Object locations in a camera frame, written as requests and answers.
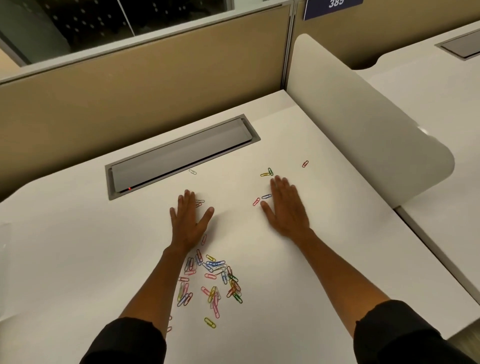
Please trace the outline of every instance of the hand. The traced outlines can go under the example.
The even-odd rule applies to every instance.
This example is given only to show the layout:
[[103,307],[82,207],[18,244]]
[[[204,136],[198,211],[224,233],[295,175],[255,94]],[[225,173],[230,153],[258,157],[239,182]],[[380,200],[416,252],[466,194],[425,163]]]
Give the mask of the hand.
[[213,216],[214,208],[209,207],[197,223],[195,217],[195,192],[185,190],[185,195],[179,196],[177,213],[170,208],[172,218],[172,244],[182,253],[187,254],[200,240],[207,230],[208,222]]
[[281,235],[296,243],[310,229],[307,213],[300,200],[297,188],[288,183],[286,178],[275,176],[270,180],[275,213],[267,202],[260,205],[270,225]]

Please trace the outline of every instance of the white desk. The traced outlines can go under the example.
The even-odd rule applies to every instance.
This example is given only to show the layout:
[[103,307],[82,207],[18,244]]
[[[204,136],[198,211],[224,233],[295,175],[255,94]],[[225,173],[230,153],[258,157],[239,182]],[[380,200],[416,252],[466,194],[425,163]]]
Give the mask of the white desk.
[[480,302],[480,57],[435,47],[480,28],[464,26],[385,54],[358,71],[455,156],[453,174],[402,207],[427,243]]
[[[261,141],[113,201],[104,166],[245,114]],[[187,307],[174,305],[166,363],[354,363],[352,342],[318,279],[253,201],[268,193],[271,167],[298,186],[314,230],[394,299],[450,337],[480,306],[280,91],[34,181],[0,204],[10,222],[9,296],[0,323],[2,364],[75,363],[117,317],[171,238],[168,208],[193,189],[216,214],[204,254],[227,260],[243,304],[223,298],[212,330],[191,276]]]

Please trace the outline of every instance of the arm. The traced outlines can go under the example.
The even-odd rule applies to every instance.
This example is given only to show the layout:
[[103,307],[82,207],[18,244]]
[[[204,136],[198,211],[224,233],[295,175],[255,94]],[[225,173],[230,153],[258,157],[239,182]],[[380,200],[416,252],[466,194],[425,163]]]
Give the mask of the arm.
[[315,235],[294,185],[275,176],[270,186],[275,213],[265,201],[261,202],[268,222],[298,246],[353,337],[356,322],[376,305],[388,301],[388,296]]
[[152,322],[163,337],[167,334],[168,318],[178,277],[187,253],[198,243],[207,229],[214,209],[210,207],[196,223],[195,192],[185,190],[178,198],[178,209],[170,208],[172,243],[162,254],[152,274],[120,315]]

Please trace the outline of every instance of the forearm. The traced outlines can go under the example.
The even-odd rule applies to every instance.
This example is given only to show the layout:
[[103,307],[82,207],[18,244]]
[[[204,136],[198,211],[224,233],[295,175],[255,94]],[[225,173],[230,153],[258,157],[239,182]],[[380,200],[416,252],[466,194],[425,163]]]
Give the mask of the forearm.
[[186,254],[169,246],[120,317],[152,322],[166,336],[173,296]]
[[312,230],[294,239],[320,280],[337,314],[353,337],[356,321],[389,298]]

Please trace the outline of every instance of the left hand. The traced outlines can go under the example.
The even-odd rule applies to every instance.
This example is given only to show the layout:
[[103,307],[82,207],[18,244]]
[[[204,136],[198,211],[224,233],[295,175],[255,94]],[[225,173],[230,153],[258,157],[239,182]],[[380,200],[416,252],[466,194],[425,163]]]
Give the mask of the left hand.
[[185,190],[185,195],[179,196],[177,213],[175,214],[173,207],[170,208],[173,230],[171,246],[184,254],[187,254],[205,234],[215,210],[209,207],[197,223],[195,205],[195,192]]

